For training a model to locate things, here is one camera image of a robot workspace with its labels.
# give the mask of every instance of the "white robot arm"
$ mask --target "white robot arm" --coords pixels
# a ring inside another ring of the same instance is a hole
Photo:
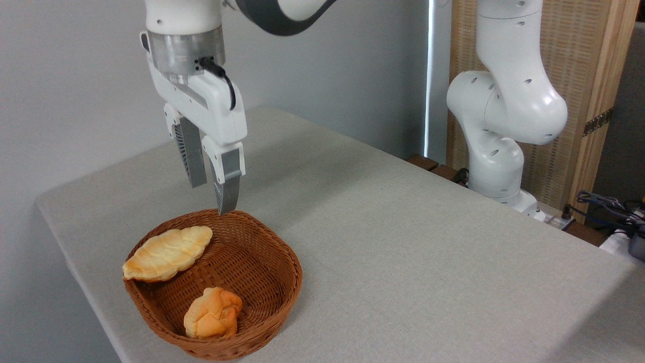
[[[266,31],[290,36],[313,24],[334,0],[238,0],[248,19]],[[193,187],[206,183],[202,149],[213,170],[220,214],[235,209],[246,173],[242,140],[246,117],[239,89],[225,62],[218,0],[145,0],[147,31],[141,44]],[[199,139],[200,131],[204,137]]]
[[[189,180],[206,182],[200,146],[215,174],[220,213],[235,208],[245,174],[241,140],[246,118],[239,89],[221,68],[224,41],[218,0],[145,0],[141,34],[155,87],[168,102]],[[335,0],[235,0],[252,22],[278,36],[306,30]],[[469,187],[534,215],[537,203],[520,190],[524,156],[514,140],[545,144],[564,128],[567,109],[540,57],[542,0],[479,0],[477,53],[490,72],[464,72],[448,91],[448,106],[466,135]],[[199,131],[204,138],[199,141]]]
[[[542,0],[479,0],[477,55],[490,72],[463,72],[448,89],[468,144],[468,187],[536,218],[535,198],[520,189],[524,155],[514,140],[544,145],[567,120],[542,65],[541,17]]]

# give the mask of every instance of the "brown woven basket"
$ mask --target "brown woven basket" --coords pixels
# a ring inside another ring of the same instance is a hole
[[[150,329],[188,354],[208,360],[243,357],[278,334],[300,293],[303,271],[293,250],[249,214],[217,209],[189,213],[162,223],[132,249],[169,229],[207,225],[213,238],[191,268],[170,281],[124,280],[125,288]],[[229,339],[186,337],[184,315],[207,287],[220,286],[239,295],[243,310],[236,336]]]

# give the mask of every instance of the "gray tablecloth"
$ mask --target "gray tablecloth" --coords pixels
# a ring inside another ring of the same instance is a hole
[[[645,362],[642,268],[285,112],[248,122],[238,208],[291,245],[304,285],[243,362]],[[121,280],[150,229],[216,204],[173,143],[37,204],[124,362],[200,361]]]

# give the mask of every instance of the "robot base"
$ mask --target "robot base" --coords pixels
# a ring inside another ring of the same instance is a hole
[[[491,198],[491,199],[499,203],[502,203],[504,205],[507,205],[508,207],[511,207],[522,214],[525,214],[529,217],[533,217],[540,222],[543,222],[544,219],[546,218],[546,215],[538,208],[537,200],[535,199],[535,197],[521,189],[519,192],[517,192],[517,194],[511,198]],[[509,199],[513,200],[513,202],[511,203],[506,202],[506,200],[509,200]]]

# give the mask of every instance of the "croissant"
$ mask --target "croissant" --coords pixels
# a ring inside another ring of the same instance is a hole
[[[212,236],[213,231],[205,226],[171,229],[154,236],[123,264],[123,278],[168,281],[201,257]]]
[[[190,338],[230,338],[237,333],[237,316],[242,299],[221,287],[207,287],[184,316],[186,335]]]

